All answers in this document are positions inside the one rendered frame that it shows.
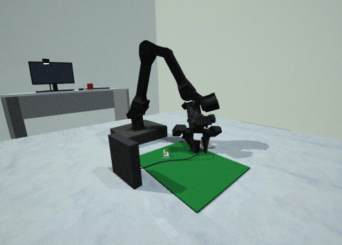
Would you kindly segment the green circuit board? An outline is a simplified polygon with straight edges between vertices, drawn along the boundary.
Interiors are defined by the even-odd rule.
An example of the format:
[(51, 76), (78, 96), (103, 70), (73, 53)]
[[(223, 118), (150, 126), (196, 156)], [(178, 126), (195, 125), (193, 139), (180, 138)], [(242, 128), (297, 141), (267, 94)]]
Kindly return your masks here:
[(208, 150), (204, 152), (202, 149), (199, 154), (194, 154), (188, 143), (180, 141), (141, 154), (141, 167), (170, 160), (144, 170), (198, 213), (250, 169)]

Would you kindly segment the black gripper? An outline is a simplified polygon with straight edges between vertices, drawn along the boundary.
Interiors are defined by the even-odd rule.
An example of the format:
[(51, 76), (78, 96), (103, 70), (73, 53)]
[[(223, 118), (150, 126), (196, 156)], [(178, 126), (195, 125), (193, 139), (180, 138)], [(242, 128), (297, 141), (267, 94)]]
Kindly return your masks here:
[(211, 126), (209, 129), (205, 129), (205, 126), (196, 126), (195, 128), (192, 128), (192, 120), (193, 116), (203, 116), (201, 112), (192, 112), (188, 114), (187, 122), (189, 122), (189, 128), (186, 127), (186, 125), (177, 125), (172, 130), (173, 136), (182, 136), (182, 139), (185, 139), (185, 141), (188, 143), (189, 147), (193, 151), (193, 153), (196, 153), (195, 148), (195, 142), (193, 139), (194, 133), (200, 133), (203, 134), (203, 137), (201, 138), (204, 148), (204, 153), (207, 153), (208, 143), (211, 137), (216, 137), (220, 133), (222, 133), (220, 126)]

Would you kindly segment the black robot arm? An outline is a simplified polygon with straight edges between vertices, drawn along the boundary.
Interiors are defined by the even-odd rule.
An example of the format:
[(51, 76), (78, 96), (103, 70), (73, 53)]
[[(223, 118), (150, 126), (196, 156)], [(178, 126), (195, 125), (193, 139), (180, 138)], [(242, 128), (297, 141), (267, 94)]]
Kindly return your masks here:
[[(151, 65), (156, 56), (163, 57), (166, 61), (171, 73), (173, 74), (180, 96), (182, 100), (191, 102), (184, 102), (181, 107), (187, 109), (187, 114), (192, 112), (201, 112), (200, 105), (203, 111), (210, 112), (219, 109), (219, 103), (216, 99), (215, 93), (206, 96), (201, 96), (197, 93), (195, 87), (185, 77), (180, 68), (171, 49), (158, 46), (148, 40), (144, 40), (139, 44), (139, 57), (141, 60), (141, 67), (139, 72), (139, 79), (137, 83), (136, 95), (133, 98), (130, 110), (127, 113), (128, 119), (131, 119), (132, 131), (140, 131), (146, 129), (143, 123), (143, 115), (149, 108), (150, 100), (147, 100), (146, 93), (149, 83)], [(194, 102), (195, 101), (195, 102)], [(205, 126), (215, 123), (214, 114), (208, 116), (193, 116), (192, 128), (196, 126)]]

